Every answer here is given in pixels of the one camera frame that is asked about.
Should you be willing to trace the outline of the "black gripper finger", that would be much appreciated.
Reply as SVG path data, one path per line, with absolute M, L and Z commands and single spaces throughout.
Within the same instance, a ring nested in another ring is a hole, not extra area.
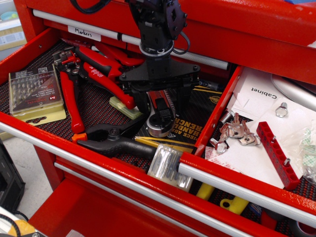
M 184 112 L 190 100 L 191 91 L 192 89 L 190 86 L 179 87 L 176 89 L 176 111 L 178 115 L 181 115 Z
M 149 99 L 147 92 L 135 91 L 133 92 L 133 98 L 139 111 L 148 115 L 150 113 L 150 108 L 148 105 Z

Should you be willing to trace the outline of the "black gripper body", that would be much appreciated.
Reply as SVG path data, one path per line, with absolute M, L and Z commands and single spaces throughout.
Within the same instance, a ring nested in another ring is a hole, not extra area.
M 147 58 L 145 62 L 119 77 L 130 95 L 164 89 L 191 89 L 198 84 L 200 66 L 178 62 L 171 57 Z

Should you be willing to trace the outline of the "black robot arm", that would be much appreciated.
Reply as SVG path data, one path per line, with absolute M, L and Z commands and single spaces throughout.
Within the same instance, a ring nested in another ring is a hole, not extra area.
M 145 62 L 119 80 L 123 90 L 131 95 L 142 113 L 149 113 L 147 93 L 170 88 L 177 90 L 178 107 L 189 101 L 191 91 L 198 85 L 200 66 L 177 62 L 170 56 L 174 42 L 186 27 L 187 14 L 176 0 L 129 0 L 129 8 L 140 31 L 140 51 Z

